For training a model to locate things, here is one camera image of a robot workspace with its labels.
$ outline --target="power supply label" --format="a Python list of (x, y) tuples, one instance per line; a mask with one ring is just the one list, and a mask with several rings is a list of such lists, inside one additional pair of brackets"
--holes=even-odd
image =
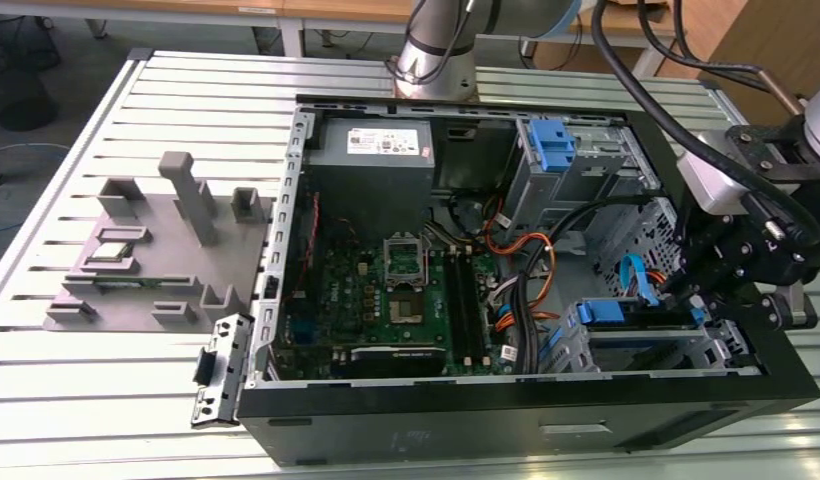
[(419, 156), (419, 135), (412, 129), (353, 128), (347, 132), (351, 155)]

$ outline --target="motherboard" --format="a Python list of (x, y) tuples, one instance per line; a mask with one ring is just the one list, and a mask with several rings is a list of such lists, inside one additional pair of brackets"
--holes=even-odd
[(325, 252), (313, 298), (288, 304), (283, 378), (500, 373), (481, 305), (495, 260), (401, 240)]

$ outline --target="black trash bin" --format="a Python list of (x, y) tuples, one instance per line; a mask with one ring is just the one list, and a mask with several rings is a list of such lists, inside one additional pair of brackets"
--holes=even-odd
[(33, 130), (50, 123), (56, 114), (34, 67), (0, 47), (0, 126), (13, 132)]
[(36, 71), (60, 64), (49, 28), (45, 17), (0, 15), (0, 47), (13, 62)]

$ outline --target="open computer tower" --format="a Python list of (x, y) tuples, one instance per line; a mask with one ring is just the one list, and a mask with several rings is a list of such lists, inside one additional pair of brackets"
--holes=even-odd
[[(670, 315), (622, 284), (624, 257), (659, 281), (675, 270), (691, 208), (646, 115), (297, 102), (257, 308), (215, 327), (196, 427), (239, 421), (279, 465), (635, 451), (820, 397), (764, 318)], [(580, 218), (528, 272), (531, 298), (553, 274), (552, 315), (521, 373), (496, 291), (525, 255), (484, 237), (508, 245), (646, 192)]]

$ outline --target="screw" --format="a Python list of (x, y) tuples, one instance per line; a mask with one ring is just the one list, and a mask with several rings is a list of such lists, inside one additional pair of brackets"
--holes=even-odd
[(786, 238), (786, 234), (783, 233), (783, 230), (780, 230), (780, 227), (774, 222), (774, 220), (768, 220), (764, 224), (764, 227), (766, 227), (766, 231), (771, 234), (771, 237), (778, 242)]

